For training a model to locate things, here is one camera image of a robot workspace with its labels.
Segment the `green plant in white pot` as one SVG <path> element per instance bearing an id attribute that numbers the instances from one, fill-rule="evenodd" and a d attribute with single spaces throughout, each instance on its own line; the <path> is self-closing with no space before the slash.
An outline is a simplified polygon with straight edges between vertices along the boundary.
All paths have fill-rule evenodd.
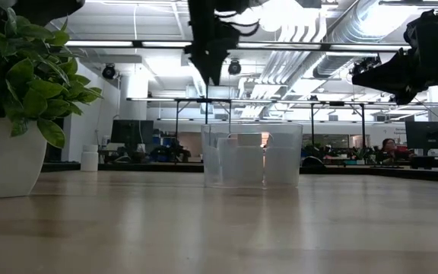
<path id="1" fill-rule="evenodd" d="M 16 2 L 0 2 L 0 198 L 30 194 L 47 147 L 65 146 L 56 120 L 80 115 L 78 105 L 102 93 L 78 74 L 66 28 L 32 23 L 16 14 Z"/>

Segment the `black background rig frame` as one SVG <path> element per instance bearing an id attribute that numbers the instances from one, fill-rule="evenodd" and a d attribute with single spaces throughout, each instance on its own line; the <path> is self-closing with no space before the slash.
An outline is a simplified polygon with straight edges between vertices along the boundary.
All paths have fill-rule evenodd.
<path id="1" fill-rule="evenodd" d="M 314 120 L 315 112 L 314 112 L 315 104 L 310 104 L 310 134 L 311 134 L 311 146 L 313 150 L 317 151 L 316 148 L 316 139 L 315 139 L 315 125 L 317 124 Z M 352 135 L 354 133 L 361 134 L 362 142 L 361 148 L 363 150 L 367 147 L 367 137 L 366 137 L 366 118 L 365 118 L 365 106 L 366 104 L 357 104 L 360 108 L 355 109 L 354 104 L 351 104 L 351 108 L 353 111 L 360 116 L 361 121 L 318 121 L 318 124 L 321 126 L 321 134 L 348 134 Z"/>
<path id="2" fill-rule="evenodd" d="M 230 99 L 209 98 L 209 120 L 212 123 L 231 123 L 235 117 Z M 160 142 L 169 146 L 178 142 L 192 163 L 202 161 L 201 127 L 205 125 L 204 97 L 149 97 L 125 99 L 132 107 L 144 110 L 146 119 L 154 122 L 163 136 Z"/>

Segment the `black computer monitor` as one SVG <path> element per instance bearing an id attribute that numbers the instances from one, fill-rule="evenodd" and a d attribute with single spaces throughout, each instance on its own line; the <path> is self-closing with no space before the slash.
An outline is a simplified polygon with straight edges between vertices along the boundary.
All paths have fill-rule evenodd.
<path id="1" fill-rule="evenodd" d="M 438 149 L 438 122 L 405 123 L 408 148 L 413 149 Z"/>
<path id="2" fill-rule="evenodd" d="M 113 120 L 110 141 L 123 144 L 149 144 L 153 141 L 154 122 L 152 120 Z"/>

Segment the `black office chair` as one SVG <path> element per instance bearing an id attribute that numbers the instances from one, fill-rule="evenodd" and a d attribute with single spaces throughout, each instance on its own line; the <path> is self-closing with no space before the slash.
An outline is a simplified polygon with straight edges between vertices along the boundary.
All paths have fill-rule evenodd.
<path id="1" fill-rule="evenodd" d="M 303 159 L 302 167 L 304 168 L 325 168 L 325 164 L 322 159 L 314 156 L 307 156 Z"/>

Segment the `silver ventilation duct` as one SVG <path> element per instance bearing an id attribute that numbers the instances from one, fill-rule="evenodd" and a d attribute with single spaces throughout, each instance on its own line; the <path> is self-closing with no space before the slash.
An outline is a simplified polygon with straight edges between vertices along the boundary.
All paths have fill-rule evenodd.
<path id="1" fill-rule="evenodd" d="M 381 5 L 382 0 L 360 0 L 326 37 L 327 43 L 379 43 L 399 28 L 417 10 L 415 6 Z M 318 57 L 313 69 L 315 78 L 329 78 L 350 64 L 354 56 Z"/>

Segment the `white pill bottle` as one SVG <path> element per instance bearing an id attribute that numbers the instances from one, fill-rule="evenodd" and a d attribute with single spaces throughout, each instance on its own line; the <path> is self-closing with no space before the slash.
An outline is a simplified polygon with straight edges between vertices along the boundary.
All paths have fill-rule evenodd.
<path id="1" fill-rule="evenodd" d="M 218 139 L 221 182 L 227 187 L 259 188 L 263 182 L 261 133 L 235 133 Z"/>
<path id="2" fill-rule="evenodd" d="M 292 147 L 268 148 L 264 178 L 268 188 L 296 187 L 299 180 L 300 153 Z"/>
<path id="3" fill-rule="evenodd" d="M 97 145 L 83 145 L 81 153 L 81 171 L 98 171 L 99 153 Z"/>

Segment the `black tripod stand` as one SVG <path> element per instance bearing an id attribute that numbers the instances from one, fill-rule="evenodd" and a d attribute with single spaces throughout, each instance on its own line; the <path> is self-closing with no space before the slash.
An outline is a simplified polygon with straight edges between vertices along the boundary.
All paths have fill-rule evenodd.
<path id="1" fill-rule="evenodd" d="M 207 125 L 208 124 L 208 120 L 209 120 L 209 118 L 208 118 L 208 116 L 209 116 L 209 103 L 210 103 L 210 100 L 209 100 L 209 85 L 207 84 L 206 86 L 205 86 L 205 102 L 204 102 L 204 104 L 205 104 L 205 124 Z"/>

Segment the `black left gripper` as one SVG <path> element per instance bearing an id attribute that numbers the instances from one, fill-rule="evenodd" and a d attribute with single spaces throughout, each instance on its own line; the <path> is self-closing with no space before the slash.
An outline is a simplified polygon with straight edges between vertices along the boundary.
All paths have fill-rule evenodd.
<path id="1" fill-rule="evenodd" d="M 232 43 L 239 41 L 240 32 L 231 24 L 223 22 L 216 11 L 241 12 L 241 0 L 187 0 L 189 6 L 189 26 L 193 41 L 184 47 L 189 61 L 198 71 L 206 85 L 220 84 L 220 71 L 208 71 L 208 66 L 222 63 Z"/>

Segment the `black beam with light strips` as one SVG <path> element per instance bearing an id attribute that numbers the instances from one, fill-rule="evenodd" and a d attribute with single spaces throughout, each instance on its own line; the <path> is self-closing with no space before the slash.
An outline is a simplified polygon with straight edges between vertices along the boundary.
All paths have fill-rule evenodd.
<path id="1" fill-rule="evenodd" d="M 65 44 L 74 48 L 119 48 L 119 49 L 182 49 L 191 46 L 186 40 L 70 40 Z M 408 50 L 407 44 L 389 43 L 292 43 L 292 42 L 238 42 L 237 50 L 283 50 L 320 51 L 342 53 L 395 53 L 399 49 Z"/>

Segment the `black aluminium table frame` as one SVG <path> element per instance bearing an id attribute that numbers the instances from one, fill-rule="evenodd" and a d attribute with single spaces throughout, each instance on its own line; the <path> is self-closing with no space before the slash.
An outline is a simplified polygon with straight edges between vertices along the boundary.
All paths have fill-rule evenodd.
<path id="1" fill-rule="evenodd" d="M 98 164 L 102 171 L 136 171 L 136 172 L 176 172 L 176 173 L 203 173 L 202 164 Z M 301 167 L 299 174 L 323 175 L 370 175 L 396 177 L 410 180 L 427 180 L 438 182 L 438 170 L 415 170 L 388 167 Z"/>

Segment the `person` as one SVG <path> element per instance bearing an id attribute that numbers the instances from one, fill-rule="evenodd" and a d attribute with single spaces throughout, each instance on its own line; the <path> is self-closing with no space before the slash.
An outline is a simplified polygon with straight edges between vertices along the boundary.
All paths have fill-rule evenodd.
<path id="1" fill-rule="evenodd" d="M 393 163 L 396 161 L 407 161 L 414 157 L 414 153 L 409 150 L 400 150 L 394 139 L 384 139 L 382 148 L 377 155 L 377 161 L 382 163 Z"/>

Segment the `clear plastic basket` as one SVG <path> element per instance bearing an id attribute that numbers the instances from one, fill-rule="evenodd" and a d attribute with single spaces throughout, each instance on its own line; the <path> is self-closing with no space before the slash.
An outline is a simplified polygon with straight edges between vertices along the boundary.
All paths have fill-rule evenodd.
<path id="1" fill-rule="evenodd" d="M 268 148 L 292 147 L 300 153 L 303 141 L 303 126 L 297 123 L 241 123 L 241 124 L 208 124 L 202 126 L 202 149 L 203 165 L 205 172 L 205 185 L 208 187 L 227 187 L 221 182 L 219 152 L 217 148 L 218 139 L 225 138 L 235 133 L 261 133 L 262 148 L 264 151 L 263 164 L 265 166 L 265 153 Z M 265 186 L 263 173 L 263 182 L 259 187 L 262 189 L 272 189 Z"/>

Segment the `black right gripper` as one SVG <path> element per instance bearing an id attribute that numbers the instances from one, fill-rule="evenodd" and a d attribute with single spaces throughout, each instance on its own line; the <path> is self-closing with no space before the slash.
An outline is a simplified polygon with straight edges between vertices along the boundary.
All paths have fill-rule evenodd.
<path id="1" fill-rule="evenodd" d="M 425 11 L 407 24 L 404 39 L 410 45 L 400 49 L 382 65 L 358 73 L 352 83 L 395 95 L 397 105 L 407 105 L 431 86 L 438 85 L 438 14 Z"/>

